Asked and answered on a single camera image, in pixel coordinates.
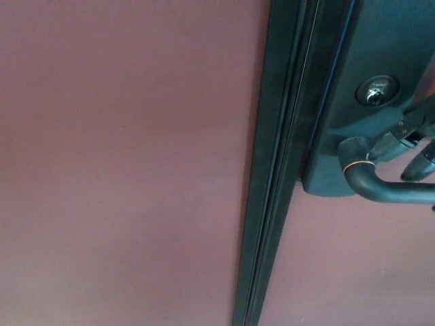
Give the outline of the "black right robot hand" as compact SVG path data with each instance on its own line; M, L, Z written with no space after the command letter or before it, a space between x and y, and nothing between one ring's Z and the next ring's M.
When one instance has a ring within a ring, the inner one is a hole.
M411 160L400 179L418 182L434 173L434 96L431 95L405 110L402 119L375 142L368 157L375 162L389 162L414 149L428 139L430 142Z

